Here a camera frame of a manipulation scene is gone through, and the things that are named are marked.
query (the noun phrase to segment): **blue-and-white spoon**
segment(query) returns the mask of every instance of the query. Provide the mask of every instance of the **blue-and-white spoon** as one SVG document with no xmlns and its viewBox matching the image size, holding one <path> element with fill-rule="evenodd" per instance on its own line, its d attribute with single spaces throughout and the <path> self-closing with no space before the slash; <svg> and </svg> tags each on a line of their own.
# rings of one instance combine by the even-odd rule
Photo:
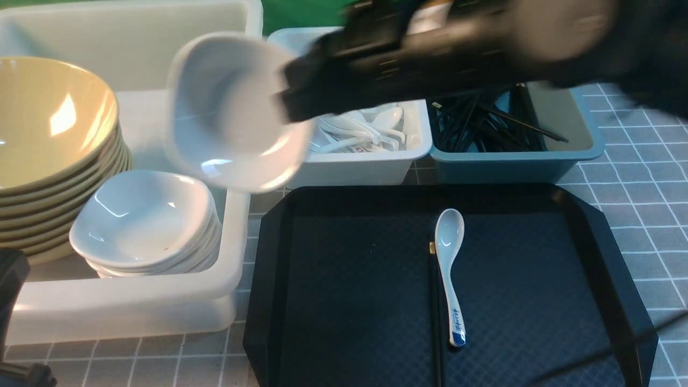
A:
<svg viewBox="0 0 688 387">
<path fill-rule="evenodd" d="M 435 228 L 435 253 L 440 263 L 444 294 L 449 308 L 449 343 L 455 347 L 466 345 L 466 326 L 459 300 L 451 283 L 451 266 L 464 242 L 464 217 L 455 209 L 446 209 Z"/>
</svg>

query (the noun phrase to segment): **spoon handle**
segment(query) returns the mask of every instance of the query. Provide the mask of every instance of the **spoon handle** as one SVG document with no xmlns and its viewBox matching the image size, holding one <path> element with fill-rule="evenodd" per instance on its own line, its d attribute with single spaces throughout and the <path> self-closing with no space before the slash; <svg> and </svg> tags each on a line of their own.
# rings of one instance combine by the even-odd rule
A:
<svg viewBox="0 0 688 387">
<path fill-rule="evenodd" d="M 451 283 L 450 274 L 446 270 L 442 270 L 442 283 L 449 309 L 449 343 L 455 347 L 462 347 L 466 345 L 464 316 L 461 313 L 461 306 L 459 306 L 459 299 L 456 297 L 454 286 Z"/>
</svg>

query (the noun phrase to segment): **blue plastic bin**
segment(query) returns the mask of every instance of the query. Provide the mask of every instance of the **blue plastic bin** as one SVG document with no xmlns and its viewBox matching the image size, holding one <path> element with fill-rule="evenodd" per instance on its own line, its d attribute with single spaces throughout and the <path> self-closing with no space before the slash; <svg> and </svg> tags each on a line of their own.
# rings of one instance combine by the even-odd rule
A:
<svg viewBox="0 0 688 387">
<path fill-rule="evenodd" d="M 580 93 L 543 83 L 529 83 L 528 91 L 540 125 L 569 142 L 545 137 L 549 150 L 544 152 L 447 153 L 433 146 L 430 156 L 439 183 L 557 182 L 577 162 L 604 152 L 590 113 L 579 109 L 579 104 L 585 106 Z"/>
</svg>

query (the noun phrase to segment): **gray grid mat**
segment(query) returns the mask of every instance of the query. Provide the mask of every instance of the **gray grid mat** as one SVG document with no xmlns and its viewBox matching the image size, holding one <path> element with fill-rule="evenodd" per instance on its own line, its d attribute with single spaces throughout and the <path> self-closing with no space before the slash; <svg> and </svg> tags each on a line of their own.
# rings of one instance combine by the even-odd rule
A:
<svg viewBox="0 0 688 387">
<path fill-rule="evenodd" d="M 613 87 L 582 87 L 605 137 L 605 154 L 577 165 L 560 185 L 605 212 L 654 321 L 688 300 L 688 128 L 677 118 L 636 109 Z M 430 158 L 404 184 L 432 185 Z M 6 359 L 49 364 L 59 386 L 257 386 L 241 346 L 260 219 L 287 193 L 251 200 L 239 312 L 217 333 L 13 346 Z M 688 387 L 688 324 L 660 337 L 652 387 Z"/>
</svg>

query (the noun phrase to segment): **container of bowls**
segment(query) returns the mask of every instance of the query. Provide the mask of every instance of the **container of bowls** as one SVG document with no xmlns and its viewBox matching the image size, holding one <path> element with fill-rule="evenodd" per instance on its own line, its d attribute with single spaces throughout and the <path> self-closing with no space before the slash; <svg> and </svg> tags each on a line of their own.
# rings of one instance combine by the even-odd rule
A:
<svg viewBox="0 0 688 387">
<path fill-rule="evenodd" d="M 112 89 L 72 64 L 0 57 L 0 247 L 31 264 L 71 253 L 69 228 L 106 179 L 132 168 Z"/>
<path fill-rule="evenodd" d="M 162 148 L 172 59 L 184 44 L 210 32 L 260 37 L 262 15 L 260 0 L 102 0 L 8 8 L 0 10 L 0 56 L 50 57 L 99 75 L 116 93 L 134 167 L 185 174 Z M 248 223 L 250 196 L 211 191 L 222 221 L 220 253 L 211 268 L 110 280 L 98 278 L 77 254 L 38 265 L 19 294 L 7 345 L 220 331 L 235 318 L 243 320 L 248 293 L 233 291 L 244 265 L 246 234 L 254 225 Z"/>
<path fill-rule="evenodd" d="M 194 178 L 136 170 L 106 181 L 69 232 L 100 277 L 193 273 L 217 260 L 221 224 Z"/>
</svg>

